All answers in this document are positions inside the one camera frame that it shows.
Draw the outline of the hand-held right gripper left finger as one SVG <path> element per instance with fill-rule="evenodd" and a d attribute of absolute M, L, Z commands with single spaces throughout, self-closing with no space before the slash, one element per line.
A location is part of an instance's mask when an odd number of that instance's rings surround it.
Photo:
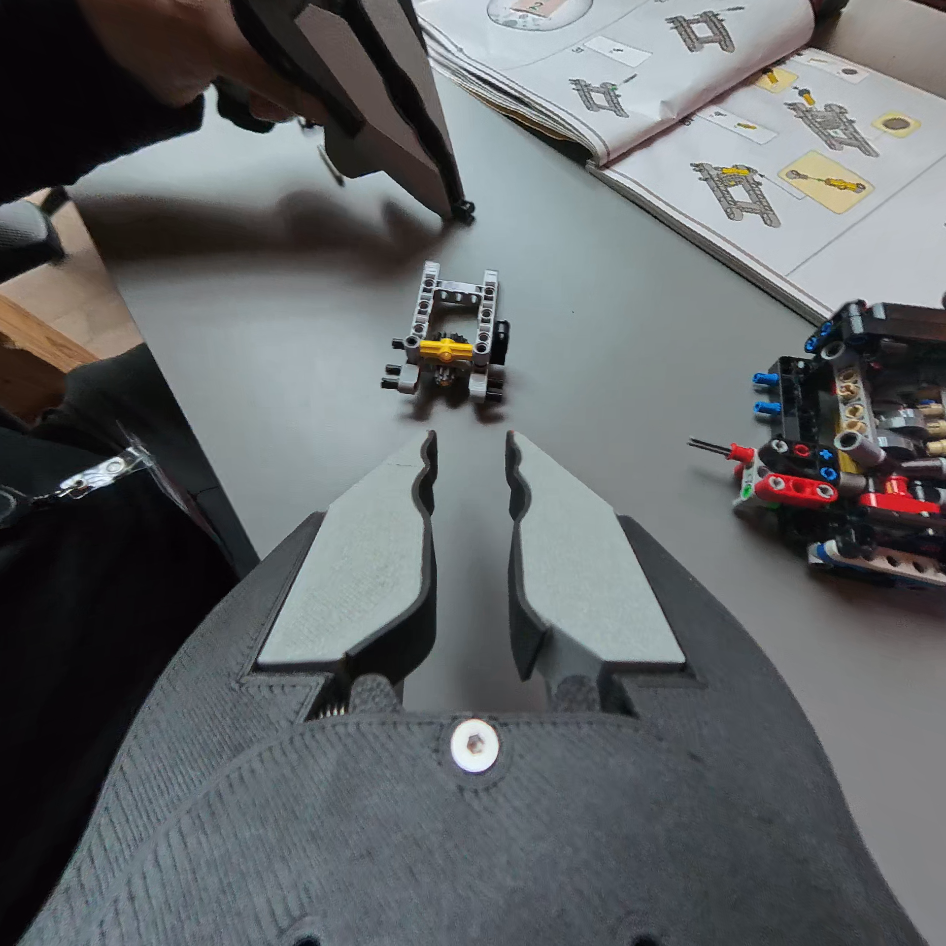
<path fill-rule="evenodd" d="M 436 432 L 421 431 L 328 507 L 255 658 L 272 675 L 399 686 L 436 639 Z"/>

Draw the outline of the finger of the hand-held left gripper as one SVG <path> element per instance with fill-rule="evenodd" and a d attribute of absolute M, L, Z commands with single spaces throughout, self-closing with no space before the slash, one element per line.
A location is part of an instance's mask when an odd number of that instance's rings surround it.
<path fill-rule="evenodd" d="M 380 45 L 362 4 L 307 4 L 295 24 L 340 79 L 364 116 L 355 138 L 326 131 L 329 155 L 339 171 L 357 178 L 383 171 L 421 204 L 450 219 L 434 167 L 397 111 L 380 70 Z"/>
<path fill-rule="evenodd" d="M 412 2 L 364 1 L 362 9 L 380 45 L 382 77 L 397 111 L 432 162 L 446 210 L 466 211 L 467 196 Z"/>

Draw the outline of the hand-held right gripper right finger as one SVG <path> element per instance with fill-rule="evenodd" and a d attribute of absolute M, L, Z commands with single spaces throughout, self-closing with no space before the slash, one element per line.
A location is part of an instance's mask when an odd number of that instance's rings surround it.
<path fill-rule="evenodd" d="M 511 650 L 522 681 L 675 673 L 686 657 L 618 514 L 520 432 L 505 440 Z"/>

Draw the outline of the grey lego frame assembly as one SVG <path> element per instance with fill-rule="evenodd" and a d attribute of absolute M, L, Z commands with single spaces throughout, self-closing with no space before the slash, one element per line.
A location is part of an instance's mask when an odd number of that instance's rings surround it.
<path fill-rule="evenodd" d="M 499 302 L 495 270 L 486 270 L 478 283 L 458 282 L 444 279 L 439 263 L 427 261 L 408 333 L 392 340 L 404 361 L 386 365 L 381 388 L 414 396 L 427 383 L 459 387 L 479 405 L 502 403 L 511 325 L 500 317 Z"/>

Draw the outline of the lego instruction booklet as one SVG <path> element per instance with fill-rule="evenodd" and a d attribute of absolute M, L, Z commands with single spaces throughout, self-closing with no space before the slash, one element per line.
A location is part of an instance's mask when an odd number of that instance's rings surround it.
<path fill-rule="evenodd" d="M 860 2 L 417 2 L 432 63 L 814 322 L 944 297 L 944 78 Z"/>

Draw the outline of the partly built lego model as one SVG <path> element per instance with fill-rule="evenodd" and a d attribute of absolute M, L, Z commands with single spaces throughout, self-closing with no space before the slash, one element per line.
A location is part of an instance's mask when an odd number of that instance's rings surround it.
<path fill-rule="evenodd" d="M 945 586 L 945 311 L 855 300 L 752 378 L 756 446 L 688 445 L 734 467 L 736 514 L 809 570 Z"/>

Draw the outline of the person's left hand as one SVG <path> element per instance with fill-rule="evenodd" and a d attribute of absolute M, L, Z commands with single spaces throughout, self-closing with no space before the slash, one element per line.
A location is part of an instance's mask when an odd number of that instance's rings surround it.
<path fill-rule="evenodd" d="M 217 79 L 248 92 L 255 117 L 324 125 L 320 101 L 279 76 L 246 41 L 225 1 L 79 1 L 104 50 L 159 101 L 182 107 Z"/>

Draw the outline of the person's dark clothing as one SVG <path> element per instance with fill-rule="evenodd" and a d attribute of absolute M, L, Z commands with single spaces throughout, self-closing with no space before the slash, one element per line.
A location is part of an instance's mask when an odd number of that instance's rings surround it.
<path fill-rule="evenodd" d="M 2 944 L 62 875 L 154 681 L 258 562 L 146 344 L 65 381 L 31 427 L 2 411 L 2 484 L 49 492 L 133 440 L 158 471 L 2 529 Z"/>

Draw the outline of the wooden cabinet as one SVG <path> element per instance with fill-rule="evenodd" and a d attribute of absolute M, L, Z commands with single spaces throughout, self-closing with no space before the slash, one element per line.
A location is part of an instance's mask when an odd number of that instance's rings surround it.
<path fill-rule="evenodd" d="M 66 375 L 99 357 L 1 296 L 1 407 L 28 424 L 56 408 Z"/>

